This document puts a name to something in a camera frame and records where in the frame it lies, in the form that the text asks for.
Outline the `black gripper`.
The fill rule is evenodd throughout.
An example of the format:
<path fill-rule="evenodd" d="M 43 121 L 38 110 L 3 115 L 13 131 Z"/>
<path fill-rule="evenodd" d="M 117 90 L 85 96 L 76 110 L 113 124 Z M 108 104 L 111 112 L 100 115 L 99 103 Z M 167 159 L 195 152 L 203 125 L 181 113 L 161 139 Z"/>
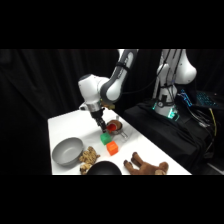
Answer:
<path fill-rule="evenodd" d="M 103 110 L 104 108 L 101 106 L 100 102 L 95 102 L 87 105 L 91 116 L 96 120 L 98 127 L 103 132 L 106 132 L 107 127 L 106 123 L 103 120 Z"/>

